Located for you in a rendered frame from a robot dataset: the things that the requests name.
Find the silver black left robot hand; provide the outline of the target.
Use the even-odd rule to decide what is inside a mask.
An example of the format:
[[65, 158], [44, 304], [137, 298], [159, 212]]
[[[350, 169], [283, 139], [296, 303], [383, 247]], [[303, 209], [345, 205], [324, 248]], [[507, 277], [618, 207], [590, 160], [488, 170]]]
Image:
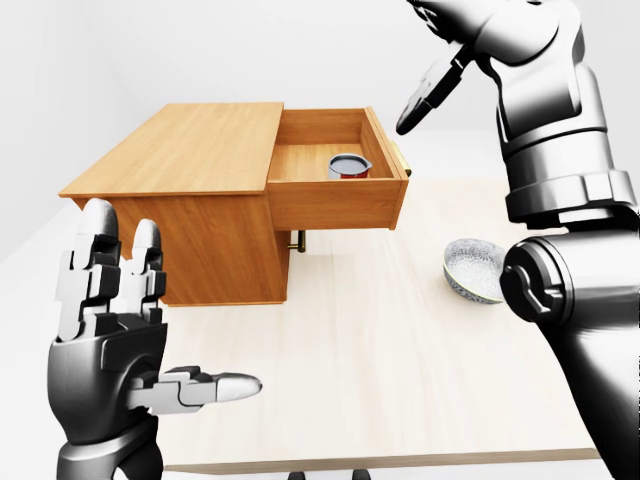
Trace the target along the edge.
[[120, 260], [118, 220], [106, 200], [89, 200], [71, 250], [63, 253], [58, 334], [49, 351], [48, 396], [70, 443], [110, 440], [159, 414], [251, 397], [259, 379], [197, 366], [160, 370], [168, 326], [161, 235], [139, 222], [132, 257]]

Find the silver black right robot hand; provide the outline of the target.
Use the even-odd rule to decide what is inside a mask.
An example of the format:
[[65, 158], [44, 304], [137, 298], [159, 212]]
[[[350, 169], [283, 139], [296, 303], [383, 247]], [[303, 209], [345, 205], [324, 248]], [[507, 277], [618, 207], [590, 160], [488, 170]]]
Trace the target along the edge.
[[397, 124], [409, 133], [459, 84], [466, 66], [482, 56], [523, 64], [552, 41], [558, 21], [528, 0], [407, 0], [448, 49], [423, 76]]

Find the wooden cabinet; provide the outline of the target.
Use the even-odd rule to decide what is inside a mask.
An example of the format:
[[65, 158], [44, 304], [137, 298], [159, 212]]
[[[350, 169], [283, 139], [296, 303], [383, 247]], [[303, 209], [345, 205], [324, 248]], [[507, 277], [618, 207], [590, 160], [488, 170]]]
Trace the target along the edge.
[[280, 102], [169, 104], [60, 195], [110, 201], [125, 249], [140, 219], [157, 223], [169, 305], [282, 303], [287, 239], [266, 194], [282, 111]]

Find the red tin with grey lid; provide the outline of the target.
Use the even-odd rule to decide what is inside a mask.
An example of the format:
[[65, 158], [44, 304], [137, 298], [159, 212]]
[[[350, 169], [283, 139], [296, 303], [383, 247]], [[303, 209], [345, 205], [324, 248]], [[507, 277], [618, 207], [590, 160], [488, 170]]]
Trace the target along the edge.
[[330, 179], [366, 178], [371, 168], [372, 163], [366, 158], [342, 153], [329, 160], [328, 176]]

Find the open wooden drawer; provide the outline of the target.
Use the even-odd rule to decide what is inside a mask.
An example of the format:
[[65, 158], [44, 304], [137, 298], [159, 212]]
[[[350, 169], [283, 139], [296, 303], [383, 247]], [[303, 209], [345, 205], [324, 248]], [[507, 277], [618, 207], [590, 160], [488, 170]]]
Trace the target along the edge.
[[[331, 179], [329, 161], [342, 153], [370, 161], [368, 175]], [[407, 186], [407, 174], [372, 108], [282, 112], [267, 177], [276, 229], [393, 229]]]

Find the patterned white bowl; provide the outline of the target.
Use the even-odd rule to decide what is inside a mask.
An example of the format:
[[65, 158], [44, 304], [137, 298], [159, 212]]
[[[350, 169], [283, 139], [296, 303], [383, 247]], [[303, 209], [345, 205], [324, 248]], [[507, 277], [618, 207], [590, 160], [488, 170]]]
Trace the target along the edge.
[[504, 302], [500, 286], [506, 251], [489, 241], [463, 238], [444, 250], [443, 271], [451, 288], [481, 304]]

